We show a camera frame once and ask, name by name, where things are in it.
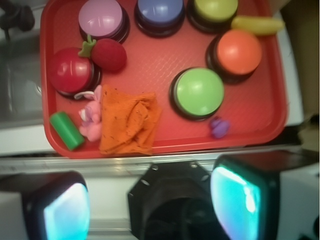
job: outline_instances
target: green cylinder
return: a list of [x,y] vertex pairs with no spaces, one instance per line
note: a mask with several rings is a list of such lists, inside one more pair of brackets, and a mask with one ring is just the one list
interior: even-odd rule
[[64,111],[51,115],[50,123],[70,151],[85,142],[85,138]]

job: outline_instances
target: strawberry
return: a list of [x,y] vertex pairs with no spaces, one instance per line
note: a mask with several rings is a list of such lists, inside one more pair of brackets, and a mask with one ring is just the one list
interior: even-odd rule
[[126,50],[120,43],[109,38],[91,40],[90,35],[87,41],[83,42],[79,56],[91,57],[100,68],[111,72],[119,71],[127,61]]

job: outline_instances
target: metal surface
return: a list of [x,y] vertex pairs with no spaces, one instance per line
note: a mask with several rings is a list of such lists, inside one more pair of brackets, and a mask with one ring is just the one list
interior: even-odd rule
[[273,150],[298,151],[300,148],[298,145],[276,145],[186,152],[171,155],[101,159],[3,157],[0,158],[0,173],[50,173],[74,170],[80,172],[85,177],[124,177],[142,175],[151,164],[185,161],[197,161],[207,171],[211,171],[214,161],[222,154],[258,153]]
[[91,220],[87,240],[136,240],[130,232],[128,219]]
[[38,30],[0,41],[0,84],[0,129],[43,122]]

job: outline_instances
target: red tray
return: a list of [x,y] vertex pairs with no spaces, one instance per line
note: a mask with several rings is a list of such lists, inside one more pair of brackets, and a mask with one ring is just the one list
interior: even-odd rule
[[[65,111],[76,126],[78,111],[86,101],[70,100],[59,95],[47,81],[47,65],[57,51],[81,47],[78,14],[87,0],[50,0],[41,17],[40,55],[42,104],[45,134],[52,147],[69,158],[110,157],[99,153],[99,142],[88,142],[69,151],[49,123],[49,117]],[[134,21],[134,0],[118,0],[130,18],[130,33],[123,43],[127,65],[120,73],[103,72],[102,84],[109,84],[128,94],[156,92],[163,109],[153,145],[153,152],[172,153],[262,144],[283,130],[287,104],[275,36],[259,38],[263,57],[254,74],[238,85],[225,84],[224,101],[216,116],[230,120],[231,127],[222,139],[210,135],[209,119],[189,121],[170,107],[169,87],[177,73],[190,67],[205,67],[205,52],[213,35],[194,29],[187,19],[182,28],[167,38],[152,38],[138,30]],[[239,0],[238,14],[270,16],[264,0]]]

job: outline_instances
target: orange knitted fabric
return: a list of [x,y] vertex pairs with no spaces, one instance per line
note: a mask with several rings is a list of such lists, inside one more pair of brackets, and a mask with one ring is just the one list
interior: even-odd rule
[[101,154],[152,154],[162,111],[155,93],[132,96],[104,85],[101,108]]

